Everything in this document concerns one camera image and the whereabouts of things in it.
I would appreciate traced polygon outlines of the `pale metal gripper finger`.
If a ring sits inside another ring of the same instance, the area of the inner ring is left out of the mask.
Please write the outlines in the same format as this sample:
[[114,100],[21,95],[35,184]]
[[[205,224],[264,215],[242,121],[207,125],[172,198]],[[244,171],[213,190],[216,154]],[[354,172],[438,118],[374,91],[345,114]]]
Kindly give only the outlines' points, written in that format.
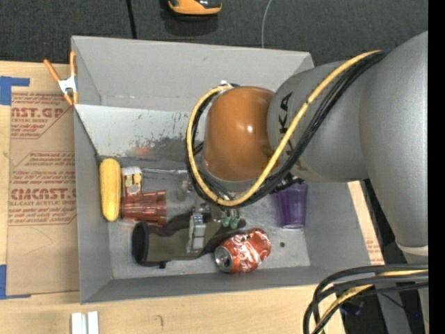
[[206,224],[203,216],[194,214],[189,222],[188,252],[200,252],[205,245]]

